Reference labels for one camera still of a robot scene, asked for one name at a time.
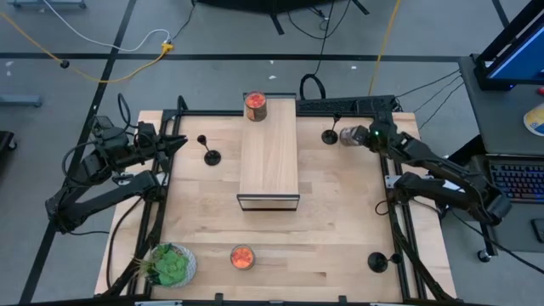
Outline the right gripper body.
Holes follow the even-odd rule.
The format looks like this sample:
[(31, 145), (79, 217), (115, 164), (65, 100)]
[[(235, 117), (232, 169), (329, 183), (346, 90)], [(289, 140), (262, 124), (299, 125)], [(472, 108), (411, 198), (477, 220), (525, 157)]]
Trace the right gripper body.
[(399, 144), (398, 127), (393, 122), (374, 121), (369, 127), (368, 149), (374, 153), (394, 153)]

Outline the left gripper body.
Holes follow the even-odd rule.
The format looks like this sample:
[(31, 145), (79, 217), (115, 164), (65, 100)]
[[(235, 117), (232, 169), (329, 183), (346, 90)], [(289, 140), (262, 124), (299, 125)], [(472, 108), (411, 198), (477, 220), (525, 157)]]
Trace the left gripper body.
[(165, 134), (157, 134), (155, 126), (148, 122), (138, 122), (135, 134), (135, 148), (139, 157), (143, 159), (166, 159), (167, 138)]

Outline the grey candle jar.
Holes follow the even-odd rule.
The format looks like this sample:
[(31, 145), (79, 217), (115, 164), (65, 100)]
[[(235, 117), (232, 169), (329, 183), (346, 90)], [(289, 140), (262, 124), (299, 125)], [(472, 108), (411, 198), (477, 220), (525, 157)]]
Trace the grey candle jar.
[(339, 140), (343, 146), (356, 146), (359, 143), (367, 143), (369, 133), (356, 133), (355, 127), (345, 127), (340, 131)]

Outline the black candlestick holder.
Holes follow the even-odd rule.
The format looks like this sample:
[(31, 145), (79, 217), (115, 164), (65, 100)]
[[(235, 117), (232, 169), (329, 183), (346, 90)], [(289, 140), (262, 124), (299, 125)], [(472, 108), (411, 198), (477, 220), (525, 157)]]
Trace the black candlestick holder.
[(342, 114), (340, 112), (335, 112), (333, 115), (333, 124), (330, 129), (325, 130), (321, 134), (321, 140), (327, 145), (334, 145), (338, 141), (338, 135), (335, 131), (337, 123), (341, 120)]
[(367, 259), (369, 268), (375, 273), (383, 273), (388, 269), (388, 265), (400, 264), (403, 257), (398, 253), (393, 253), (390, 257), (386, 257), (381, 252), (372, 252)]
[(204, 155), (204, 162), (208, 166), (216, 166), (221, 162), (222, 156), (217, 150), (210, 150), (207, 146), (207, 137), (204, 134), (201, 134), (197, 137), (197, 141), (199, 144), (203, 145), (206, 149), (206, 153)]

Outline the orange candle jar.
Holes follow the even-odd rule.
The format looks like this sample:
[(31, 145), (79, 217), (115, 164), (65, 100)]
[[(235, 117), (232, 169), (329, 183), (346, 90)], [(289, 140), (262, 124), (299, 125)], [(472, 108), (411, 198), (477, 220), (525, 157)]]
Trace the orange candle jar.
[(263, 92), (253, 91), (245, 96), (246, 117), (252, 122), (261, 122), (267, 116), (267, 99)]
[(235, 246), (229, 256), (231, 264), (236, 269), (250, 269), (256, 262), (254, 251), (247, 245)]

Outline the black perforated bar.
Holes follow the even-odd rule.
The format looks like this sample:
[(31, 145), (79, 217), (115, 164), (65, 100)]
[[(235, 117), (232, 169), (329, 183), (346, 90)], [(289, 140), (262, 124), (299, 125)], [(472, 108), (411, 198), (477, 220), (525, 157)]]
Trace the black perforated bar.
[(400, 111), (401, 106), (394, 95), (378, 95), (330, 99), (300, 99), (296, 101), (297, 114), (331, 116), (372, 115), (376, 111)]

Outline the black perforated box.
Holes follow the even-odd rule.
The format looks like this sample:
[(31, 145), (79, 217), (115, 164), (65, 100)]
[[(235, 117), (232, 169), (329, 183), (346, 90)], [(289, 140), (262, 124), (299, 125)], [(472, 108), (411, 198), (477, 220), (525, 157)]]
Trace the black perforated box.
[(96, 116), (93, 119), (93, 123), (91, 125), (93, 134), (101, 134), (110, 128), (113, 128), (113, 124), (108, 116)]

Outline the grey desk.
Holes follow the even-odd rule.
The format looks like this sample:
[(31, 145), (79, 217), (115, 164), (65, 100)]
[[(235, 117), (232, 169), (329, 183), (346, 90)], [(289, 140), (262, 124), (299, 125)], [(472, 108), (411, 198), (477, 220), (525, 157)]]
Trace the grey desk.
[[(483, 91), (470, 57), (458, 60), (464, 85), (473, 108), (487, 158), (516, 166), (544, 169), (544, 137), (531, 133), (524, 115), (544, 103), (536, 85), (517, 85), (509, 91)], [(544, 242), (536, 238), (534, 219), (544, 219), (544, 201), (516, 201), (503, 221), (490, 227), (493, 240), (514, 252), (544, 253)]]

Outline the succulent in white pot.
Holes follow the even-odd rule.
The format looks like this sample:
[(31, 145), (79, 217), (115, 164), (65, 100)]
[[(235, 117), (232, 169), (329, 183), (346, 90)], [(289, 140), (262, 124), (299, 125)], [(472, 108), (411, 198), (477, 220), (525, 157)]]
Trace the succulent in white pot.
[(197, 271), (193, 252), (181, 245), (162, 243), (143, 259), (136, 259), (137, 276), (142, 276), (152, 286), (182, 287), (188, 285)]

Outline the grey floor foot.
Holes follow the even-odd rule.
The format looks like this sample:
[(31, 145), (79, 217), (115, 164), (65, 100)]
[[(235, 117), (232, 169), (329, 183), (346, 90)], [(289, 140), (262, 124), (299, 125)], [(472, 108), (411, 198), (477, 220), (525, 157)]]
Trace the grey floor foot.
[(6, 0), (8, 5), (12, 5), (16, 9), (22, 7), (57, 7), (57, 6), (72, 6), (80, 9), (86, 9), (85, 0)]
[(0, 94), (0, 106), (41, 107), (42, 104), (39, 95)]

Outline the backlit keyboard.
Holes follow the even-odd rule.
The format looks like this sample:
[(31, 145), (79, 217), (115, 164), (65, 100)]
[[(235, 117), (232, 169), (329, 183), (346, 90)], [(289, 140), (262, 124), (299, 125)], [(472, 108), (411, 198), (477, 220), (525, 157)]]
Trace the backlit keyboard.
[(491, 161), (493, 183), (511, 201), (544, 203), (544, 162)]

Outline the black chair caster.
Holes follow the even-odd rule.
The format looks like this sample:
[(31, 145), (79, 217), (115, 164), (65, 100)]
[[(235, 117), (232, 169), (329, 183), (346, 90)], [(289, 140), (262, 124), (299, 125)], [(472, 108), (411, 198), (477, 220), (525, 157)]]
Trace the black chair caster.
[(0, 131), (0, 153), (7, 150), (15, 150), (17, 143), (14, 133), (9, 131)]

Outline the monitor with blue screen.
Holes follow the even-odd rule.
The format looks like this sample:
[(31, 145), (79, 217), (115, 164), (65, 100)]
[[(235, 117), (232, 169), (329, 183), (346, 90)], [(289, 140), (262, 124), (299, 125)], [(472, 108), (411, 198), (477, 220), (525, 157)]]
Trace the monitor with blue screen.
[(544, 85), (544, 0), (530, 0), (473, 62), (483, 90)]

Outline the black stand base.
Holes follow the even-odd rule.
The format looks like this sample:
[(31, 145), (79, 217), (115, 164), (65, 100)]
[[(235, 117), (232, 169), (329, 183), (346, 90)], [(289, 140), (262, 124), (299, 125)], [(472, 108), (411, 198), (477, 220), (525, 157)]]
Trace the black stand base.
[[(345, 15), (347, 14), (349, 7), (353, 4), (362, 14), (368, 15), (370, 11), (360, 2), (360, 0), (190, 0), (193, 6), (198, 3), (206, 4), (221, 9), (230, 9), (251, 12), (256, 14), (268, 15), (279, 35), (283, 35), (285, 32), (281, 27), (278, 20), (280, 14), (286, 14), (290, 23), (304, 35), (313, 39), (323, 40), (326, 37), (330, 37), (335, 33), (337, 28), (342, 24)], [(345, 2), (345, 8), (340, 20), (331, 25), (329, 19), (331, 14), (325, 14), (319, 9), (319, 6), (326, 4), (333, 4), (335, 2)], [(292, 19), (291, 12), (297, 10), (307, 9), (313, 14), (321, 18), (320, 29), (325, 33), (323, 36), (315, 36), (309, 32), (304, 31), (299, 27)]]

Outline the black table frame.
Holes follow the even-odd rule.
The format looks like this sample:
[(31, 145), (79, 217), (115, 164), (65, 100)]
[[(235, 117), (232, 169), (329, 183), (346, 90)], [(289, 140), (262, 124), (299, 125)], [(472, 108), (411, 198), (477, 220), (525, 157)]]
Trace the black table frame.
[[(240, 111), (190, 110), (179, 131), (189, 142), (173, 161), (161, 240), (190, 249), (197, 260), (192, 281), (178, 288), (155, 287), (155, 299), (183, 302), (350, 302), (394, 303), (417, 285), (410, 265), (400, 277), (396, 265), (378, 274), (367, 264), (372, 252), (391, 254), (390, 221), (378, 215), (385, 189), (379, 157), (361, 147), (327, 145), (321, 133), (329, 116), (297, 119), (298, 179), (294, 212), (244, 212), (236, 199), (241, 164)], [(221, 162), (208, 166), (204, 134)], [(247, 270), (230, 262), (235, 246), (256, 255)]]

